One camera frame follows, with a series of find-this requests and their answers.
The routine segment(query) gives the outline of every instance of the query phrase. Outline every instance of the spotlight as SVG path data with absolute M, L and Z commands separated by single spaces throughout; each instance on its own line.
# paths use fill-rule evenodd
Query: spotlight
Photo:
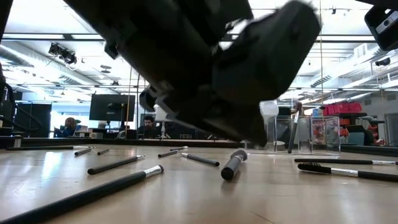
M 384 59 L 384 60 L 380 60 L 378 62 L 375 62 L 376 66 L 381 66 L 381 65 L 386 66 L 386 65 L 389 65 L 390 63 L 391 63 L 391 59 L 389 57 Z

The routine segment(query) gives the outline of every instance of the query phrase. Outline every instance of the desk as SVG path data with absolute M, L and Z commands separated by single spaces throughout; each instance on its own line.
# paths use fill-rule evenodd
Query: desk
M 225 182 L 220 170 L 232 149 L 190 149 L 220 168 L 180 156 L 158 159 L 169 147 L 96 145 L 75 158 L 72 151 L 0 152 L 0 220 L 110 180 L 161 164 L 162 175 L 49 221 L 49 224 L 375 224 L 397 223 L 398 184 L 300 172 L 292 156 L 249 155 L 241 173 Z M 111 148 L 97 156 L 96 151 Z M 87 169 L 125 157 L 147 157 L 89 176 Z M 343 153 L 342 158 L 392 160 Z M 337 167 L 396 174 L 395 166 Z

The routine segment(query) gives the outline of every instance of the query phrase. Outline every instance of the fluorescent light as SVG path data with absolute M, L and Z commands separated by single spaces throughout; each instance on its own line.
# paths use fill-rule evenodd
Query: fluorescent light
M 83 39 L 83 40 L 90 40 L 90 39 L 95 39 L 95 40 L 103 40 L 102 36 L 98 34 L 75 34 L 72 35 L 73 39 Z
M 78 88 L 94 88 L 95 86 L 94 86 L 94 85 L 62 85 L 62 87 L 65 87 L 65 88 L 67 88 L 67 87 L 70 87 L 70 88 L 72 88 L 72 87 L 78 87 Z
M 300 87 L 297 87 L 296 89 L 298 89 L 298 90 L 306 90 L 306 91 L 337 91 L 338 89 L 337 88 L 300 88 Z
M 112 86 L 112 85 L 100 85 L 99 86 L 99 88 L 129 88 L 129 86 L 128 85 L 115 85 L 115 86 Z
M 306 104 L 306 103 L 312 103 L 312 102 L 314 102 L 314 101 L 318 101 L 318 100 L 320 100 L 321 98 L 315 98 L 315 99 L 305 99 L 305 100 L 300 100 L 300 102 L 302 103 L 302 104 Z
M 356 36 L 347 36 L 347 35 L 323 35 L 322 38 L 320 36 L 317 37 L 317 40 L 320 41 L 375 41 L 372 35 L 356 35 Z
M 344 88 L 344 91 L 380 91 L 378 89 L 367 89 L 367 88 Z
M 368 95 L 370 95 L 370 94 L 371 94 L 371 93 L 363 93 L 363 94 L 360 94 L 360 95 L 357 95 L 357 96 L 350 97 L 349 99 L 350 99 L 350 100 L 356 100 L 356 99 L 362 98 L 362 97 L 364 97 L 364 96 L 368 96 Z
M 62 34 L 3 34 L 4 39 L 64 39 Z
M 381 85 L 381 88 L 385 89 L 385 88 L 390 88 L 393 86 L 397 86 L 398 85 L 398 80 L 393 80 L 393 81 L 389 81 L 383 85 Z
M 51 84 L 16 84 L 16 86 L 26 86 L 26 87 L 56 87 L 56 85 Z
M 341 101 L 347 100 L 346 98 L 335 98 L 335 99 L 330 99 L 330 100 L 325 100 L 323 104 L 331 104 L 331 103 L 337 103 Z

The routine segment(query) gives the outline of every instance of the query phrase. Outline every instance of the red container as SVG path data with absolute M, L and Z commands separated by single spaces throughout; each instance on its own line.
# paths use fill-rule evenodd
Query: red container
M 362 107 L 360 103 L 338 103 L 334 105 L 326 105 L 323 111 L 324 115 L 334 115 L 340 113 L 360 113 Z

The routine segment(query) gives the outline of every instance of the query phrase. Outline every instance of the person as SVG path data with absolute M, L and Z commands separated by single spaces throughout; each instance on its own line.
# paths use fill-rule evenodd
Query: person
M 73 136 L 75 130 L 76 130 L 76 120 L 74 118 L 67 118 L 65 120 L 65 128 L 63 130 L 54 128 L 54 137 L 66 138 L 68 136 Z
M 139 127 L 137 131 L 138 135 L 144 136 L 145 138 L 155 138 L 159 135 L 155 127 L 155 119 L 151 115 L 145 116 L 144 125 Z

